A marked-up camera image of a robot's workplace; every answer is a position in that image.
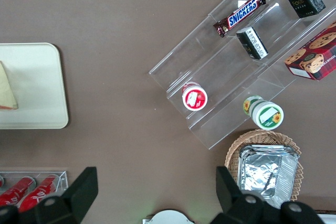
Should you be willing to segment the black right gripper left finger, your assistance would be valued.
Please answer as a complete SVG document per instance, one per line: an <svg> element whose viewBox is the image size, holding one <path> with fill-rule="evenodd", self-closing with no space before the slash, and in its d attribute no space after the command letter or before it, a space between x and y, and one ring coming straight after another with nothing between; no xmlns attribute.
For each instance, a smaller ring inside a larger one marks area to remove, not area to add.
<svg viewBox="0 0 336 224"><path fill-rule="evenodd" d="M2 206L1 223L81 223L97 195L97 168L86 167L61 196L46 198L22 213L16 206Z"/></svg>

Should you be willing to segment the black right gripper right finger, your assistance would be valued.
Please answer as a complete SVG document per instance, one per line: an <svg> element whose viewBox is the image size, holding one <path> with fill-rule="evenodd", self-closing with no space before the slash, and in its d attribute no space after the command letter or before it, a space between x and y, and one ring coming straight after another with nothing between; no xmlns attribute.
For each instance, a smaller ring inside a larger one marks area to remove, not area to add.
<svg viewBox="0 0 336 224"><path fill-rule="evenodd" d="M307 204L287 201L280 209L251 193L242 193L227 167L216 167L216 194L222 208L212 223L322 223Z"/></svg>

